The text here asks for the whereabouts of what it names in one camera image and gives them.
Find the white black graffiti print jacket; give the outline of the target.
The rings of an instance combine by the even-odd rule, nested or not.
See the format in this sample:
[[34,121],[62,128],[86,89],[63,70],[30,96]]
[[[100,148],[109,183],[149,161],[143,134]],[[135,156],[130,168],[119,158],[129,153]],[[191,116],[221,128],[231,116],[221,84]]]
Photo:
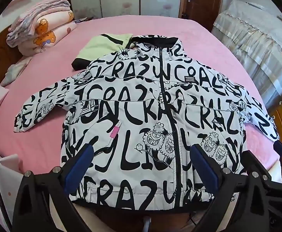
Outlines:
[[224,74],[189,57],[175,37],[137,36],[78,74],[31,95],[15,118],[24,132],[66,110],[61,163],[91,145],[94,159],[70,199],[131,210],[171,210],[212,199],[190,160],[200,145],[241,173],[245,124],[279,134],[265,106]]

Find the pink bed sheet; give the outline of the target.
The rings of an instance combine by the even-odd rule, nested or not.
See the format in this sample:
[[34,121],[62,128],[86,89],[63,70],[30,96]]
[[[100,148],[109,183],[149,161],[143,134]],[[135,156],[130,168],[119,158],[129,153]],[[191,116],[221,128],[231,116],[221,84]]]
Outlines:
[[66,112],[55,108],[43,121],[26,132],[14,132],[14,119],[24,102],[56,81],[72,76],[72,61],[79,51],[100,34],[162,35],[177,37],[185,52],[199,62],[225,74],[261,96],[236,57],[213,34],[192,20],[160,16],[116,16],[79,23],[77,28],[49,50],[31,59],[24,72],[9,84],[0,106],[0,155],[17,154],[21,170],[49,172],[60,163],[62,124]]

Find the lace covered furniture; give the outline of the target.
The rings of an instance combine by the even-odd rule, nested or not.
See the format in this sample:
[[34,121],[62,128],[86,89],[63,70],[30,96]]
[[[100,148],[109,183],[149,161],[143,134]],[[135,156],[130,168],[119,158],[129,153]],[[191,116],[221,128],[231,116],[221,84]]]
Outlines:
[[217,16],[212,34],[239,60],[267,109],[282,101],[282,21],[239,0]]

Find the small white cloth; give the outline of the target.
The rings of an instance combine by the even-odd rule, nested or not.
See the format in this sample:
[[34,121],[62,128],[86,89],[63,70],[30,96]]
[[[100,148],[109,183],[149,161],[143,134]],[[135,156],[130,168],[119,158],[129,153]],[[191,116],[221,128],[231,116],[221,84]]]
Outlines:
[[5,87],[11,84],[12,82],[14,82],[14,80],[18,78],[21,75],[21,73],[24,71],[24,69],[27,67],[31,59],[32,57],[22,57],[17,63],[12,64],[8,68],[5,77],[0,83],[0,85],[2,87]]

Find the wooden headboard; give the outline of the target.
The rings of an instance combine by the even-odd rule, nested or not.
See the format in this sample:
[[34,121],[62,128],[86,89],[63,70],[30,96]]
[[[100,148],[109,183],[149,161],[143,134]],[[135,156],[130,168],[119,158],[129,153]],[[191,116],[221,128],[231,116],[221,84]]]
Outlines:
[[11,48],[7,45],[8,28],[9,26],[0,32],[0,82],[4,79],[8,68],[23,57],[17,47]]

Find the brown wooden door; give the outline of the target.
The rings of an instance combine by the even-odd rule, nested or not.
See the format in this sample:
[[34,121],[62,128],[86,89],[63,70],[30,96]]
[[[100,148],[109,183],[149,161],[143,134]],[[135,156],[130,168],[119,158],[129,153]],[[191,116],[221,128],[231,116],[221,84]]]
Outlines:
[[222,0],[182,0],[180,18],[190,19],[211,31]]

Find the green black folded garment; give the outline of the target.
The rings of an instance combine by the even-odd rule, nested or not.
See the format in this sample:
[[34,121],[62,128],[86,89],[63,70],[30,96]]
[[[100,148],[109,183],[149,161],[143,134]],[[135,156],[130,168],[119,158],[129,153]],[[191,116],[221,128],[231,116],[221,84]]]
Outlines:
[[92,61],[104,55],[126,49],[132,37],[133,34],[100,34],[95,36],[80,50],[71,66],[75,71],[83,70]]

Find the folded pink bear quilt stack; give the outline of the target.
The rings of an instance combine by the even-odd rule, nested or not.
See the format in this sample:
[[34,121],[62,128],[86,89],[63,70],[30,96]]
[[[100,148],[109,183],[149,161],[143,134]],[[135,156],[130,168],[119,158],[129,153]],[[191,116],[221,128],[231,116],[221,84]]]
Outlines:
[[26,57],[33,56],[75,30],[73,19],[68,0],[43,0],[17,17],[8,29],[6,43]]

